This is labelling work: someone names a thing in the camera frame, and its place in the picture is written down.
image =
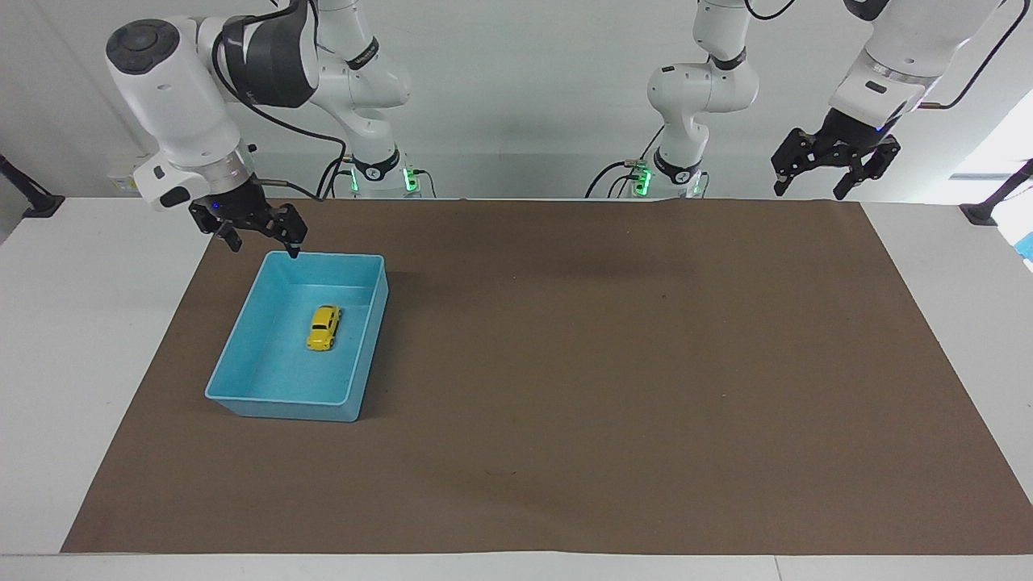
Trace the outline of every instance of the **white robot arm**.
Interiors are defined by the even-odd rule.
[[[255,42],[254,38],[263,28],[272,28],[269,24],[246,27],[243,42],[228,38],[227,32],[233,30],[231,27],[240,22],[240,17],[206,19],[200,25],[198,52],[209,55],[219,43],[217,60],[222,69],[228,70],[228,81],[234,89],[234,94],[227,94],[227,98],[248,96],[255,104],[289,108],[312,102],[337,120],[352,150],[348,161],[355,170],[352,172],[355,195],[414,194],[419,188],[418,180],[395,142],[390,123],[381,113],[408,102],[412,92],[408,70],[381,53],[361,0],[318,0],[314,2],[315,11],[311,10],[312,5],[310,1],[307,29],[301,34],[303,44],[309,41],[303,48],[302,66],[284,65],[282,58],[270,58],[274,51],[278,55],[287,51],[278,42],[290,43],[296,37],[285,34],[284,26],[260,37],[263,42]],[[317,24],[314,31],[309,30],[314,24]],[[238,51],[242,54],[227,59],[238,45],[244,47]],[[306,75],[304,81],[299,78],[302,70]]]
[[[411,82],[380,54],[358,0],[290,0],[260,17],[136,21],[111,36],[106,56],[123,98],[158,141],[159,153],[134,172],[143,197],[158,210],[188,205],[201,232],[234,250],[236,230],[252,230],[296,254],[305,224],[289,204],[265,203],[227,99],[252,108],[314,102],[344,127],[356,195],[418,194],[378,111],[404,104]],[[330,180],[339,167],[327,167]]]
[[[241,132],[197,59],[190,19],[130,23],[107,41],[107,66],[160,151],[134,172],[157,210],[187,205],[198,228],[240,250],[238,230],[258,232],[296,256],[308,227],[293,206],[272,208]]]
[[[793,129],[772,157],[783,195],[793,178],[822,165],[848,167],[834,193],[843,200],[879,179],[900,152],[889,134],[918,108],[958,50],[990,20],[1001,0],[844,0],[874,31],[829,100],[815,134]]]
[[[750,18],[744,0],[699,1],[692,33],[710,58],[653,73],[649,100],[663,117],[664,129],[660,145],[647,153],[636,195],[687,195],[710,139],[696,115],[742,111],[757,98],[759,78],[746,58]]]

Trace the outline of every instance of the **yellow toy car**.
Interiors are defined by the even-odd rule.
[[[341,307],[323,305],[312,316],[312,331],[306,345],[314,351],[326,351],[334,346],[337,328],[341,325]]]

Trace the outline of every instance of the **blue plastic tray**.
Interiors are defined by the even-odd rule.
[[[354,422],[386,303],[383,256],[270,252],[206,397],[240,416]],[[334,348],[316,353],[305,340],[323,304],[343,317]]]
[[[1015,244],[1015,250],[1027,261],[1033,261],[1033,232]]]

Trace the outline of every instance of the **brown paper sheet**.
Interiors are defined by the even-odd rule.
[[[265,251],[213,244],[67,552],[1033,553],[859,206],[299,204],[380,253],[358,423],[204,390]]]

